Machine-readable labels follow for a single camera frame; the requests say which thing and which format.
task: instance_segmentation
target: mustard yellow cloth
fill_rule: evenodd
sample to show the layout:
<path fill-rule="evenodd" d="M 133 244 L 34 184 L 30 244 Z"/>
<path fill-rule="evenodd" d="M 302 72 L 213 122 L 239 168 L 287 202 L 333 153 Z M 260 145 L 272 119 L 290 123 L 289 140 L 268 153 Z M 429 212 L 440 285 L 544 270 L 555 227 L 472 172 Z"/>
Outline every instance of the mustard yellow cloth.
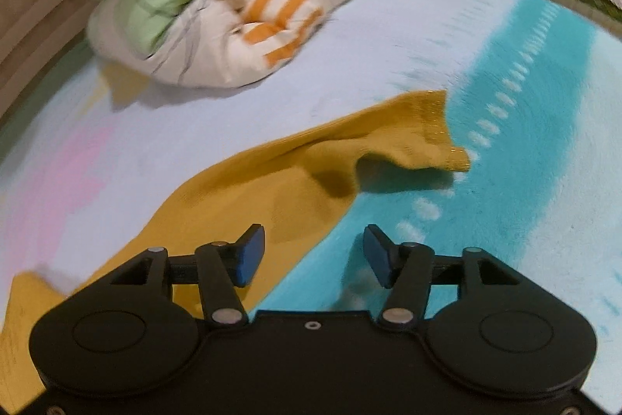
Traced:
<path fill-rule="evenodd" d="M 250 288 L 239 293 L 245 307 L 253 307 L 346 213 L 359 190 L 361 158 L 383 158 L 409 169 L 468 170 L 465 151 L 452 145 L 447 130 L 445 100 L 443 91 L 404 94 L 206 169 L 177 189 L 88 283 L 148 247 L 189 254 L 211 241 L 234 241 L 259 223 L 266 229 L 266 254 Z M 196 287 L 181 286 L 173 299 L 200 316 Z M 35 322 L 62 300 L 33 274 L 13 280 L 0 334 L 0 405 L 9 412 L 42 390 L 28 337 Z"/>

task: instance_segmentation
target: mattress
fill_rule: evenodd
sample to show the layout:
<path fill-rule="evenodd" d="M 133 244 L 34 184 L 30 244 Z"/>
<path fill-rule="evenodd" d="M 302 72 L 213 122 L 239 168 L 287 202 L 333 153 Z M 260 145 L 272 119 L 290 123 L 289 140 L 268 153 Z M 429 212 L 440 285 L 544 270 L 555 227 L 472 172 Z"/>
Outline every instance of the mattress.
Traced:
<path fill-rule="evenodd" d="M 552 79 L 559 76 L 556 69 L 571 64 L 570 74 L 566 82 L 531 90 L 517 77 L 525 78 L 527 65 L 516 66 L 509 49 L 528 38 L 517 54 L 533 62 L 530 51 L 545 51 L 548 44 L 539 34 L 558 18 L 552 53 L 537 75 Z M 563 53 L 564 45 L 555 44 L 562 36 L 581 51 Z M 70 293 L 135 237 L 166 197 L 206 167 L 405 91 L 446 89 L 450 129 L 474 162 L 466 179 L 456 175 L 452 188 L 427 193 L 399 185 L 389 194 L 365 190 L 260 307 L 374 310 L 383 293 L 370 285 L 353 247 L 364 222 L 377 221 L 396 241 L 429 241 L 447 254 L 473 246 L 460 238 L 477 230 L 480 244 L 491 243 L 487 249 L 587 314 L 602 351 L 586 392 L 618 410 L 622 250 L 615 238 L 622 203 L 610 189 L 622 181 L 622 144 L 612 127 L 622 97 L 620 44 L 545 0 L 352 0 L 285 68 L 252 86 L 213 91 L 152 82 L 97 60 L 82 42 L 0 133 L 0 146 L 11 146 L 0 163 L 0 308 L 11 278 L 21 271 L 35 271 Z M 485 84 L 508 90 L 493 94 Z M 521 91 L 525 103 L 519 107 L 511 96 Z M 512 108 L 522 114 L 504 124 Z M 558 131 L 537 128 L 550 117 L 561 122 L 564 135 L 551 137 Z M 500 125 L 509 126 L 505 138 Z M 521 139 L 521 132 L 542 137 L 511 149 L 493 141 Z M 525 156 L 530 146 L 551 154 L 547 172 Z M 542 173 L 550 176 L 544 183 Z M 487 179 L 489 174 L 496 179 Z M 533 183 L 523 185 L 531 194 L 521 194 L 522 200 L 512 198 L 520 179 Z M 464 199 L 481 188 L 505 196 L 503 206 L 467 213 L 473 207 Z M 610 205 L 603 210 L 602 203 Z M 385 211 L 380 215 L 378 209 Z M 518 232 L 504 236 L 513 221 Z"/>

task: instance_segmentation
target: bed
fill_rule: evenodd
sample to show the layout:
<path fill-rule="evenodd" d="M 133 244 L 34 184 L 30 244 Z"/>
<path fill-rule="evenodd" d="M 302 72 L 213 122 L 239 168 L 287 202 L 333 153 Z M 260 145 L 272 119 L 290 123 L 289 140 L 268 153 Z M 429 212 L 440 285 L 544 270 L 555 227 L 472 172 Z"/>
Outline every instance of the bed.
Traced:
<path fill-rule="evenodd" d="M 447 121 L 472 170 L 448 182 L 362 166 L 348 215 L 253 310 L 377 311 L 386 293 L 356 247 L 369 222 L 440 253 L 485 246 L 587 315 L 601 351 L 586 392 L 620 409 L 622 15 L 613 3 L 352 0 L 290 65 L 238 91 L 165 86 L 104 63 L 80 37 L 90 0 L 40 5 L 47 11 L 29 14 L 24 2 L 25 14 L 2 19 L 15 34 L 2 104 L 40 76 L 0 133 L 3 310 L 18 272 L 70 293 L 183 182 L 231 155 L 408 91 L 446 89 Z M 46 13 L 67 25 L 59 32 Z M 433 294 L 430 311 L 452 297 Z"/>

